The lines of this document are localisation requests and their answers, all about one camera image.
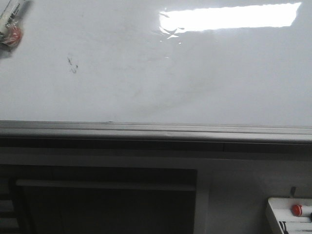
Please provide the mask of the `white taped whiteboard marker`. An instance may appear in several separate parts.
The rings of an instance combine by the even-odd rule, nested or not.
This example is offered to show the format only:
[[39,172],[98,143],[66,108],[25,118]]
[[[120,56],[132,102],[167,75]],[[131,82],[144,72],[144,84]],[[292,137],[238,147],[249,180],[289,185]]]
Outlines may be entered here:
[[8,48],[17,47],[23,37],[23,19],[31,0],[8,0],[0,4],[0,44]]

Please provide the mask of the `red capped marker in box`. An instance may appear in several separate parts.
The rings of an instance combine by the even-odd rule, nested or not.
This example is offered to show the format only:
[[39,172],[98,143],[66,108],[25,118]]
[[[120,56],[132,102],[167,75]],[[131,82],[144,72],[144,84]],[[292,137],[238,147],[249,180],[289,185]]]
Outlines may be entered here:
[[312,207],[306,205],[292,205],[291,211],[292,214],[297,217],[310,217],[312,215]]

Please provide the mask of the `dark cabinet with grey bar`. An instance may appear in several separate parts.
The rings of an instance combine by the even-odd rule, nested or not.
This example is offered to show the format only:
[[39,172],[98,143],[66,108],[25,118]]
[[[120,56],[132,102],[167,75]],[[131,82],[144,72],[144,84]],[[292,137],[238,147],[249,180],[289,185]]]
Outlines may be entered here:
[[8,234],[191,234],[193,169],[1,165]]

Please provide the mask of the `white box on table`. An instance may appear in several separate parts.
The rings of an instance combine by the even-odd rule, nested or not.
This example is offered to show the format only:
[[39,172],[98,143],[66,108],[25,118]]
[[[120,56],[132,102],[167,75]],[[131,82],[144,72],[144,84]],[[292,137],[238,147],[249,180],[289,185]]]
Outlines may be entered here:
[[[302,215],[294,214],[299,205]],[[312,232],[312,200],[310,198],[270,197],[266,217],[274,234],[310,234]]]

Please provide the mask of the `white whiteboard with aluminium frame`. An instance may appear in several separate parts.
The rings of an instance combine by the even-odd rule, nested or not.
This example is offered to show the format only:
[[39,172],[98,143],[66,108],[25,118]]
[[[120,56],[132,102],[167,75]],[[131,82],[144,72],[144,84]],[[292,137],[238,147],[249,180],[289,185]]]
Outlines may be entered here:
[[309,0],[29,0],[0,143],[312,147]]

